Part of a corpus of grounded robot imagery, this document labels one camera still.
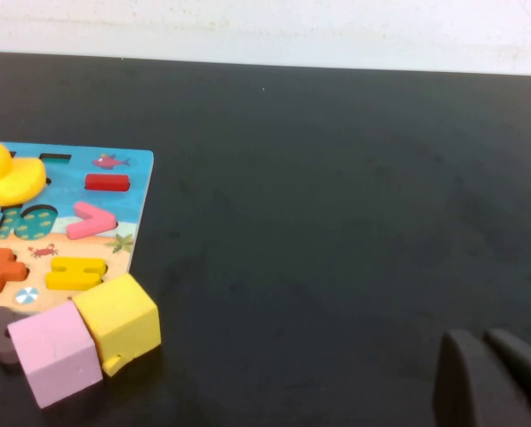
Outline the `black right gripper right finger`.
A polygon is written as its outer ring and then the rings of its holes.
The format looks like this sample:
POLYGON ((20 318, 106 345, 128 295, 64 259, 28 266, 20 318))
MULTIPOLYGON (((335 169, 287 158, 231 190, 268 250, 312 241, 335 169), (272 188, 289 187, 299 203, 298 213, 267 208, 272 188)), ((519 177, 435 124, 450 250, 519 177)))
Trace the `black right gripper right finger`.
POLYGON ((484 426, 531 426, 531 345, 506 330, 484 333, 488 349, 484 426))

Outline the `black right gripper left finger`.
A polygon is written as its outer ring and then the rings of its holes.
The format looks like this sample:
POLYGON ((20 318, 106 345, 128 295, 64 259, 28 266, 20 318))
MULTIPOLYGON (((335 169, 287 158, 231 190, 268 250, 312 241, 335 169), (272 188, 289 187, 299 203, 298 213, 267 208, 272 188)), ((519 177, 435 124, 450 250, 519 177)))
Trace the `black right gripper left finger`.
POLYGON ((530 426, 531 408, 485 343, 454 329, 442 336, 433 411, 438 426, 530 426))

